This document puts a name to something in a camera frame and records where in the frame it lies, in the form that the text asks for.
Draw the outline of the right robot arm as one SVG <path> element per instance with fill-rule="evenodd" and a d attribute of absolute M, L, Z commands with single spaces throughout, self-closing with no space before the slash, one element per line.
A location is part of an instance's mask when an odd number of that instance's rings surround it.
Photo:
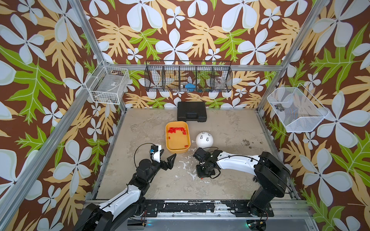
<path fill-rule="evenodd" d="M 196 165 L 199 178 L 215 179 L 223 169 L 231 169 L 253 175 L 259 188 L 252 194 L 245 209 L 235 208 L 238 217 L 268 214 L 269 203 L 282 198 L 288 189 L 291 171 L 271 153 L 263 151 L 260 155 L 244 156 L 230 154 L 216 149 L 211 152 L 198 148 L 193 157 L 199 161 Z"/>

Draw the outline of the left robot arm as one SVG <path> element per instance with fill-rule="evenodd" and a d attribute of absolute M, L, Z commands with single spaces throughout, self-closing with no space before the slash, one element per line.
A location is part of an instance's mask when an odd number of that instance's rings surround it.
<path fill-rule="evenodd" d="M 90 203 L 80 215 L 74 231 L 114 231 L 127 219 L 144 213 L 145 194 L 157 173 L 174 166 L 176 154 L 161 160 L 163 149 L 153 153 L 150 159 L 143 159 L 136 172 L 120 193 L 100 203 Z"/>

